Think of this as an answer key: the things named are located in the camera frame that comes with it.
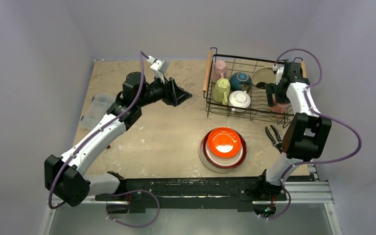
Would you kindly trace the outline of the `dark blue bowl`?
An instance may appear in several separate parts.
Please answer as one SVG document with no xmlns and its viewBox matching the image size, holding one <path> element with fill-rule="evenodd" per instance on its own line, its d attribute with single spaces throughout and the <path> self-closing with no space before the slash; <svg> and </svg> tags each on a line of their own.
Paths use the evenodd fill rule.
<svg viewBox="0 0 376 235">
<path fill-rule="evenodd" d="M 248 92 L 252 80 L 250 75 L 244 72 L 236 72 L 230 78 L 230 86 L 232 91 L 246 91 Z"/>
</svg>

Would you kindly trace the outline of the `cream painted plate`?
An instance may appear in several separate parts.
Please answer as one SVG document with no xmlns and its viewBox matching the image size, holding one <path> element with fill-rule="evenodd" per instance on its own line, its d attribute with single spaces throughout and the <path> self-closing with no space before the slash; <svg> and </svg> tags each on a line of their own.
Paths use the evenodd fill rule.
<svg viewBox="0 0 376 235">
<path fill-rule="evenodd" d="M 252 84 L 258 89 L 265 89 L 267 84 L 274 83 L 276 75 L 272 67 L 263 67 L 256 70 L 252 76 Z"/>
</svg>

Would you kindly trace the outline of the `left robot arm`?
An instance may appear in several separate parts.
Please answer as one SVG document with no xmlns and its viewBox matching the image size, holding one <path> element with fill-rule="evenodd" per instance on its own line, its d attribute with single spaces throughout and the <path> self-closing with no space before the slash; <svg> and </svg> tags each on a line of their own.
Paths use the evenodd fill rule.
<svg viewBox="0 0 376 235">
<path fill-rule="evenodd" d="M 107 109 L 96 127 L 78 144 L 57 157 L 50 155 L 44 162 L 45 187 L 49 190 L 48 206 L 57 209 L 63 204 L 79 205 L 86 197 L 107 194 L 114 200 L 126 195 L 126 186 L 116 173 L 85 178 L 96 158 L 141 117 L 143 106 L 162 101 L 177 107 L 192 94 L 179 87 L 175 80 L 154 78 L 147 83 L 143 73 L 129 73 L 122 91 Z"/>
</svg>

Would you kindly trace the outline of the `salmon pink mug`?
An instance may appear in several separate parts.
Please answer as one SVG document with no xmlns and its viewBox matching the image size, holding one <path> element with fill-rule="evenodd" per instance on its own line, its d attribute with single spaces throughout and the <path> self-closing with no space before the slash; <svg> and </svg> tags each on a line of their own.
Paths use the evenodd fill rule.
<svg viewBox="0 0 376 235">
<path fill-rule="evenodd" d="M 269 106 L 268 109 L 271 112 L 277 113 L 277 118 L 283 118 L 284 113 L 287 108 L 290 106 L 290 103 L 278 103 L 275 98 L 273 98 L 273 106 Z"/>
</svg>

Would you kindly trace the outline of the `light pink faceted mug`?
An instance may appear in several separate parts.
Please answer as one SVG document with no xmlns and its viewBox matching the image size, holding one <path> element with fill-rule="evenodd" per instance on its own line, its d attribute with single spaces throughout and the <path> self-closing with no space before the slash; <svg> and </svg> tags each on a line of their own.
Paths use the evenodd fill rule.
<svg viewBox="0 0 376 235">
<path fill-rule="evenodd" d="M 211 80 L 214 83 L 217 83 L 217 81 L 223 77 L 226 77 L 227 73 L 227 65 L 226 62 L 223 60 L 217 60 L 211 69 Z"/>
</svg>

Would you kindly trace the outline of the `white handled cup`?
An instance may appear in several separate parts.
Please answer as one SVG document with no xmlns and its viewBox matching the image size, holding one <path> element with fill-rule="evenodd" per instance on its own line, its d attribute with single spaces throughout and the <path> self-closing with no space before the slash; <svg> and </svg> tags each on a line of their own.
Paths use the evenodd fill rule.
<svg viewBox="0 0 376 235">
<path fill-rule="evenodd" d="M 228 105 L 232 112 L 245 112 L 251 105 L 251 98 L 246 91 L 234 91 L 230 94 Z"/>
</svg>

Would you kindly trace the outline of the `green faceted mug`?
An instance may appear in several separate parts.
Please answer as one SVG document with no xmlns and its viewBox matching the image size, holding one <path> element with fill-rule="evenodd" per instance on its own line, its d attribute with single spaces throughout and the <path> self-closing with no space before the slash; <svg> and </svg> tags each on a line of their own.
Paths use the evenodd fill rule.
<svg viewBox="0 0 376 235">
<path fill-rule="evenodd" d="M 227 105 L 230 95 L 230 88 L 231 85 L 227 78 L 218 79 L 212 92 L 213 100 L 222 103 L 223 105 Z"/>
</svg>

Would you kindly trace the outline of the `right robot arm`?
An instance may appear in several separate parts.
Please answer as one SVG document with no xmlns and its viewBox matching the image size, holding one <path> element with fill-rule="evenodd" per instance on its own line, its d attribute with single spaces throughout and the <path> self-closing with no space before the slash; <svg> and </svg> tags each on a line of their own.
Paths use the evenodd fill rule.
<svg viewBox="0 0 376 235">
<path fill-rule="evenodd" d="M 278 195 L 295 168 L 321 156 L 332 126 L 331 120 L 321 117 L 314 104 L 301 63 L 274 65 L 272 70 L 276 80 L 265 86 L 268 105 L 291 104 L 294 117 L 283 137 L 281 156 L 263 172 L 264 181 L 255 186 L 256 195 L 261 199 Z"/>
</svg>

